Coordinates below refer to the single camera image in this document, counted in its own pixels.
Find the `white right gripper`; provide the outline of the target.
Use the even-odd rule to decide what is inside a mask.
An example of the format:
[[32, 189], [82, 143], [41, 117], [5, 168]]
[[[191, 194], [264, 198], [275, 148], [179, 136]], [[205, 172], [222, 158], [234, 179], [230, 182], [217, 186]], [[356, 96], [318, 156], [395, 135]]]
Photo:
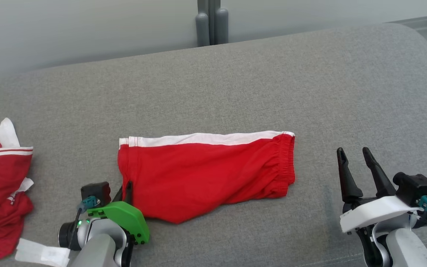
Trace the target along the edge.
[[399, 228], [411, 229], [417, 219], [412, 219], [409, 212], [416, 215], [417, 211], [422, 211], [422, 208], [411, 207], [394, 196], [396, 195], [395, 187], [370, 149], [363, 147], [362, 152], [366, 166], [371, 171], [377, 190], [375, 195], [378, 199], [356, 206], [354, 202], [363, 197], [363, 192], [357, 187], [351, 175], [344, 149], [339, 147], [337, 149], [338, 171], [342, 201], [345, 203], [343, 214], [340, 216], [342, 232], [352, 232], [366, 226], [377, 226], [376, 232], [393, 231]]

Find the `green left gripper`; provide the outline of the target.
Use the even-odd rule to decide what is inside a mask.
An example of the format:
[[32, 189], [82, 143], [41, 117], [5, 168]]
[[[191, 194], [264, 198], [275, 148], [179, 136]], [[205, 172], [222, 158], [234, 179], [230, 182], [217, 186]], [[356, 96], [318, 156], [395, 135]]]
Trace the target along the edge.
[[142, 212], [132, 206], [132, 181], [129, 181], [124, 189], [124, 198], [123, 186], [120, 186], [111, 203], [103, 207], [88, 209], [89, 216], [106, 217], [133, 235], [138, 244], [147, 244], [150, 239], [150, 231]]

